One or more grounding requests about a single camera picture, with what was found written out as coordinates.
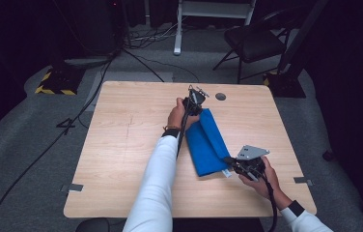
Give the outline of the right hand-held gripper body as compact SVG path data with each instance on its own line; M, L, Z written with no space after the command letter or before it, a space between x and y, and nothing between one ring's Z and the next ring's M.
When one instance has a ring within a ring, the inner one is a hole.
M253 181L259 181L265 173L262 156L268 155L269 150L250 145L244 145L237 155L237 165L244 171L244 176Z

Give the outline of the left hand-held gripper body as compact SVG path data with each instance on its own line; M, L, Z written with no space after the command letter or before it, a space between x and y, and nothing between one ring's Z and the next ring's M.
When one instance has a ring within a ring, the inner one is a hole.
M209 97L209 94L202 88L190 85L188 87L189 95L182 101L186 111L202 111L202 104Z

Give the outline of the blue cloth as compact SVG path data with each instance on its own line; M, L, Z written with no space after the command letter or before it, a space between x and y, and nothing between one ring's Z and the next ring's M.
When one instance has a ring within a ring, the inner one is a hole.
M224 159L229 158L230 153L208 108L201 112L199 121L189 127L186 140L199 177L229 168Z

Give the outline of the person's left hand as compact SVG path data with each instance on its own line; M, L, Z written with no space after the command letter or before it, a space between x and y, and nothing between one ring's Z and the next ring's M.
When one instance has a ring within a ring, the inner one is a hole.
M182 98L177 98L177 104L176 106L171 110L166 127L169 129L181 129L183 127L182 125L182 119L184 116L184 105L182 103ZM200 116L188 116L184 129L187 131L190 126L200 120Z

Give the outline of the person's right hand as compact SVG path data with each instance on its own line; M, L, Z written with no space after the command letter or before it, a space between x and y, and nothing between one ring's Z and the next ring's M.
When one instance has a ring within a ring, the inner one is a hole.
M274 169L270 166L266 156L262 156L262 161L265 165L265 173L261 175L259 181L253 181L239 174L239 179L248 187L253 188L260 196L270 200L273 196L274 187L278 187L278 180Z

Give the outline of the grey tape piece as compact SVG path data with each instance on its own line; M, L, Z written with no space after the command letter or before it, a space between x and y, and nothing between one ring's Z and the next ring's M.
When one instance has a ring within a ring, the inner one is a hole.
M314 182L306 177L293 177L296 184L306 184L307 186L313 186Z
M69 185L62 185L60 188L61 192L71 192L71 191L81 191L83 189L82 185L77 184L69 184Z

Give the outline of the black yellow striped stand base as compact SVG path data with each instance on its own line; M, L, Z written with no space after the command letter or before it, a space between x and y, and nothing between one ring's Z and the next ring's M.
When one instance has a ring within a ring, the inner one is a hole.
M55 71L50 68L42 78L35 93L74 96L78 93L78 87L84 73L83 69L77 68L68 68L65 71Z
M267 72L263 75L263 84L274 98L306 98L298 79L288 77L285 73Z

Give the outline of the black folding chair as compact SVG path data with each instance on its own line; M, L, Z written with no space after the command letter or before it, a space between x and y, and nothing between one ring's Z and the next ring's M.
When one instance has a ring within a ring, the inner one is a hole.
M224 62L238 59L237 84L256 74L243 76L242 64L258 62L273 56L283 56L289 46L292 30L299 24L302 15L300 6L278 10L267 14L249 25L228 29L224 40L230 47L226 55L212 68L214 71ZM282 61L276 71L280 72Z

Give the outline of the black equipment tower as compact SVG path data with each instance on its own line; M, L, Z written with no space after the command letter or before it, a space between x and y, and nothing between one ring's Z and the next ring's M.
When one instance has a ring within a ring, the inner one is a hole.
M86 48L100 55L119 49L125 27L121 0L72 0L70 6Z

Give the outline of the black slanted stand pole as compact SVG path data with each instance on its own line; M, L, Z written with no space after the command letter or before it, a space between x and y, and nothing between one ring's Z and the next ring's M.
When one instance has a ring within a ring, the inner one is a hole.
M279 72L284 71L288 65L293 64L293 58L295 54L298 52L303 42L306 40L308 33L319 18L327 2L328 0L317 0L314 7L308 12L302 22L302 25L300 26L298 33L293 38L293 41L291 42L289 48L287 49L280 61L280 64L278 66Z

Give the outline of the dark round object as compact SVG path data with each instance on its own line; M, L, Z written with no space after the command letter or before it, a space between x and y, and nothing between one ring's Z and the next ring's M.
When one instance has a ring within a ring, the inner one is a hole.
M80 222L75 232L110 232L110 226L106 218L91 218Z

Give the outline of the white desk frame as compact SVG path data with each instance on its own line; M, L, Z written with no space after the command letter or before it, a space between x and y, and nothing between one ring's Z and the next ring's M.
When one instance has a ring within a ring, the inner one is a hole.
M182 19L184 16L223 17L243 19L248 25L255 10L257 0L248 3L216 3L195 2L193 0L179 0L177 10L177 32L173 53L182 53Z

